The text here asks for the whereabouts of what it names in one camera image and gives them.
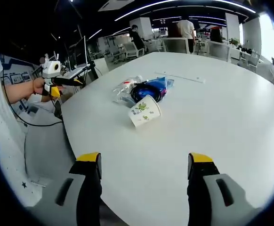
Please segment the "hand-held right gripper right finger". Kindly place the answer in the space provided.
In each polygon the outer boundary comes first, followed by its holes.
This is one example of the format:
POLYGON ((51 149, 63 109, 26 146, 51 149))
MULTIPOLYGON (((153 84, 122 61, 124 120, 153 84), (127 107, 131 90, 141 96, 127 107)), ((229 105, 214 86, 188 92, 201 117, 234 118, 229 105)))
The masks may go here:
POLYGON ((245 190, 229 175, 219 173, 214 161, 189 153, 187 196, 190 226, 245 226, 261 208, 254 208, 245 190))

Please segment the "person's left hand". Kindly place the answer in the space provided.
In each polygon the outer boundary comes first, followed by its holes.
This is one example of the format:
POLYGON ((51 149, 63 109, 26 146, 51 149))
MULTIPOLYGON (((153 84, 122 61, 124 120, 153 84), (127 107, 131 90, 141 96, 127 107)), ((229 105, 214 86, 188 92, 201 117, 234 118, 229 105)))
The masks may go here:
POLYGON ((44 87, 44 79, 42 77, 36 78, 32 81, 33 92, 35 94, 42 95, 44 87))

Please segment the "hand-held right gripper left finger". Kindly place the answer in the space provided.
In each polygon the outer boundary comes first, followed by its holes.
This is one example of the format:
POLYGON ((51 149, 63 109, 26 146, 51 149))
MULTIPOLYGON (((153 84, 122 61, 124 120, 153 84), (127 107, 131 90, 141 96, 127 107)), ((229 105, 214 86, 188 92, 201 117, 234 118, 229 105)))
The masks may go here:
POLYGON ((50 182, 28 210, 43 226, 98 226, 101 194, 101 154, 88 153, 50 182))

